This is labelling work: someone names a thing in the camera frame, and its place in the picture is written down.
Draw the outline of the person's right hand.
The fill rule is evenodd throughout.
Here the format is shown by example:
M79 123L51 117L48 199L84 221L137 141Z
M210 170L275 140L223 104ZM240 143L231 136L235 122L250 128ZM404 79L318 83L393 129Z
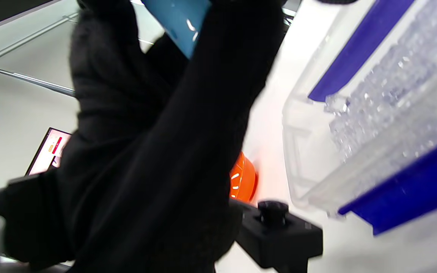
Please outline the person's right hand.
M80 105L60 166L0 189L2 253L33 270L213 273L242 213L230 171L283 38L280 0L213 0L193 56L142 52L129 0L80 0Z

